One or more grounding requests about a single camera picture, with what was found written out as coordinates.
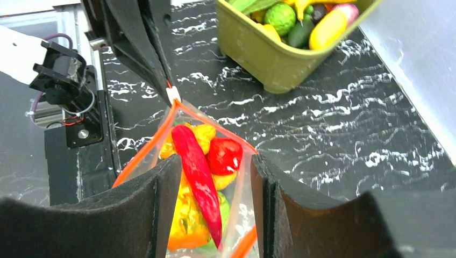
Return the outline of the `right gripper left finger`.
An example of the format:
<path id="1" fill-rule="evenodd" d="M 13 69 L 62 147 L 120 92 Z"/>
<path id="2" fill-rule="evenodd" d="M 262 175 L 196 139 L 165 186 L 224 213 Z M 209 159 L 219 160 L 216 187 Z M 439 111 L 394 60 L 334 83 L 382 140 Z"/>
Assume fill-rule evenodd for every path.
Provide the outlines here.
<path id="1" fill-rule="evenodd" d="M 1 257 L 165 257 L 182 162 L 148 172 L 77 204 L 1 199 Z"/>

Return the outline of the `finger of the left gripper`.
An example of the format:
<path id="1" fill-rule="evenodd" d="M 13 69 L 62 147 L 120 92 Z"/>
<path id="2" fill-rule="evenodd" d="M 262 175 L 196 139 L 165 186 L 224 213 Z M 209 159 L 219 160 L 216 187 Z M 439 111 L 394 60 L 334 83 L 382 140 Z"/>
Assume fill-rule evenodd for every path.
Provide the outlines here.
<path id="1" fill-rule="evenodd" d="M 175 85 L 170 0 L 138 1 L 146 32 L 170 84 Z"/>
<path id="2" fill-rule="evenodd" d="M 170 85 L 159 57 L 149 40 L 138 1 L 82 1 L 90 30 L 89 40 L 104 40 L 116 58 L 152 86 L 170 106 Z"/>

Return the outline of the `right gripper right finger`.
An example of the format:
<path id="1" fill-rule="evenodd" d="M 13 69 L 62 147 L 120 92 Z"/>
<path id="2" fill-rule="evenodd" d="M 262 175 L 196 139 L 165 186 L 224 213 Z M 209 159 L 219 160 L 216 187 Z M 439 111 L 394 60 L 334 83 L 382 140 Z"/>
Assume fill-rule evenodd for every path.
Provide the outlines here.
<path id="1" fill-rule="evenodd" d="M 400 257 L 370 193 L 333 199 L 259 154 L 251 186 L 260 257 Z"/>

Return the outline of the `orange pineapple toy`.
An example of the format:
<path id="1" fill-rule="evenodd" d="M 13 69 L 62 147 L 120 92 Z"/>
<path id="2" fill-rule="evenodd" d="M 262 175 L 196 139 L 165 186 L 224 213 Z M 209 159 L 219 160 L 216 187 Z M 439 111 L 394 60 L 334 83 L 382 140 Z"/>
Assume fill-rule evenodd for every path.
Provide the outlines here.
<path id="1" fill-rule="evenodd" d="M 191 187 L 181 174 L 167 249 L 175 251 L 208 244 L 211 235 Z"/>

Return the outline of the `green cabbage toy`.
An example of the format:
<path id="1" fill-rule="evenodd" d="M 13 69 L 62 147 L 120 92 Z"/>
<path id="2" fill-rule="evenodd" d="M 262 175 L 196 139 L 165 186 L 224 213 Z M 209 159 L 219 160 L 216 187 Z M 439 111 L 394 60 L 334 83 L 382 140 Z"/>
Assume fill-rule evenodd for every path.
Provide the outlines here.
<path id="1" fill-rule="evenodd" d="M 217 191 L 217 194 L 219 198 L 219 209 L 222 219 L 222 236 L 224 236 L 231 212 L 231 204 L 221 191 Z M 200 246 L 200 249 L 205 250 L 207 252 L 214 252 L 217 248 L 214 244 L 213 239 L 210 236 L 209 242 L 205 245 Z"/>

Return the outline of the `clear zip bag orange zipper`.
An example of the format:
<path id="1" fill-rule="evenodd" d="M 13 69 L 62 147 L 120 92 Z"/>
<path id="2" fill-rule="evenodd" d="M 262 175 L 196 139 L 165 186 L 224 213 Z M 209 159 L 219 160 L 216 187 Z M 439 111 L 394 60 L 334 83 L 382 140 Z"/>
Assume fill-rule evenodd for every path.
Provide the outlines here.
<path id="1" fill-rule="evenodd" d="M 120 173 L 121 185 L 179 155 L 179 190 L 166 257 L 257 257 L 250 181 L 256 150 L 245 140 L 185 103 L 166 86 L 171 108 L 151 140 Z"/>

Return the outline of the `red chili pepper toy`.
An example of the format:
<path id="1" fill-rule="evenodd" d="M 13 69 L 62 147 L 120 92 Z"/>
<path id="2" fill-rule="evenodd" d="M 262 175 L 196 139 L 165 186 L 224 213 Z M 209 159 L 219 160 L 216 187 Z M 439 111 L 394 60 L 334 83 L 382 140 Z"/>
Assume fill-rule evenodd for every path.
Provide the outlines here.
<path id="1" fill-rule="evenodd" d="M 176 152 L 181 157 L 187 181 L 214 244 L 216 248 L 219 248 L 222 240 L 219 198 L 205 155 L 190 128 L 176 125 L 171 133 Z"/>

